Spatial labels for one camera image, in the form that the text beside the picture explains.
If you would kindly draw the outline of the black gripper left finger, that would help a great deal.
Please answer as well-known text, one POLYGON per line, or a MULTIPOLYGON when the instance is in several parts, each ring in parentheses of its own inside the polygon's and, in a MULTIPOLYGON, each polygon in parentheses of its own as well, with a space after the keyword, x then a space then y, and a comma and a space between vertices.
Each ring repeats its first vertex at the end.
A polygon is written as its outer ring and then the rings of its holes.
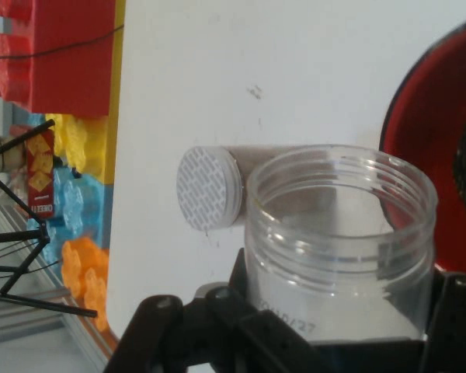
POLYGON ((210 364, 216 372, 320 372, 315 349, 271 311, 246 300, 245 251, 230 280, 188 305, 156 295, 137 307, 108 372, 184 372, 210 364))

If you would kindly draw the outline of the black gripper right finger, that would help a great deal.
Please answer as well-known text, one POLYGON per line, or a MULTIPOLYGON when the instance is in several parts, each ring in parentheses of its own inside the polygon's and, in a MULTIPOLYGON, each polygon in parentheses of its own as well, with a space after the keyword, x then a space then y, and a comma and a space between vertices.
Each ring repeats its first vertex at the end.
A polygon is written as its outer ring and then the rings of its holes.
POLYGON ((466 274, 436 269, 421 372, 466 372, 466 274))

